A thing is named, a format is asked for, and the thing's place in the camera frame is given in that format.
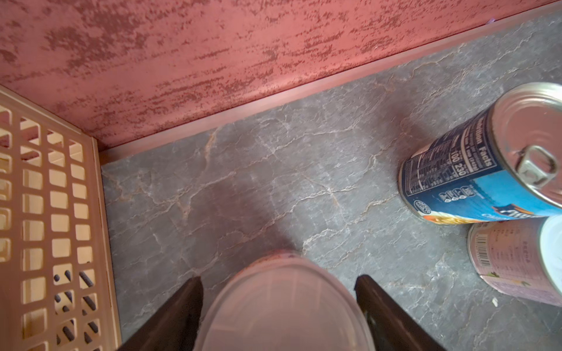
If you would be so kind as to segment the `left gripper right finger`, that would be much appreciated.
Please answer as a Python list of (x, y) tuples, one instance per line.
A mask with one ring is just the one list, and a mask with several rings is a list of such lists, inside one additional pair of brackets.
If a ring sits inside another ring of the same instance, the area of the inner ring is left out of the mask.
[(443, 349), (371, 276), (359, 276), (354, 290), (377, 350)]

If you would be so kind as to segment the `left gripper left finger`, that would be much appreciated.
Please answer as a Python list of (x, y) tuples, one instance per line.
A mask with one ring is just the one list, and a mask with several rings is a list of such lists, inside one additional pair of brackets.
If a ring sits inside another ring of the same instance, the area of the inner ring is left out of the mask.
[(199, 276), (188, 279), (120, 350), (193, 350), (203, 308)]

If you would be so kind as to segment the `tall yellow can white lid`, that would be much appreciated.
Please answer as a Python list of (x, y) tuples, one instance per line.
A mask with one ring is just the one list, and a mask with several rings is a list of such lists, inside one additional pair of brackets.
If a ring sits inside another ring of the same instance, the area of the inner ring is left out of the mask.
[(292, 252), (239, 272), (206, 313), (195, 350), (374, 350), (356, 299), (325, 269)]

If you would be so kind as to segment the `blue Progresso noodle soup can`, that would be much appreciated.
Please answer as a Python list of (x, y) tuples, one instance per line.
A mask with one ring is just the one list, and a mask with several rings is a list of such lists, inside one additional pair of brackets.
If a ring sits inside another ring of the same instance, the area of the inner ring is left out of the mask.
[(561, 86), (520, 85), (406, 159), (402, 199), (421, 219), (460, 225), (561, 213)]

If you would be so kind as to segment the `peach plastic file organizer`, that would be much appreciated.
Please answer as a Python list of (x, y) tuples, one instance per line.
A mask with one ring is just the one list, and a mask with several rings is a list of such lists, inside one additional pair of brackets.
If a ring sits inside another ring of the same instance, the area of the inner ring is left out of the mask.
[(116, 350), (97, 142), (1, 90), (1, 349)]

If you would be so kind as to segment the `small pink can back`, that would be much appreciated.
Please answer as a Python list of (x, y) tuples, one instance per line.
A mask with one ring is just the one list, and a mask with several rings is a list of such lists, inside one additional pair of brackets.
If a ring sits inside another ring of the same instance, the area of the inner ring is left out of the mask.
[(468, 232), (478, 275), (500, 293), (561, 306), (561, 217), (478, 223)]

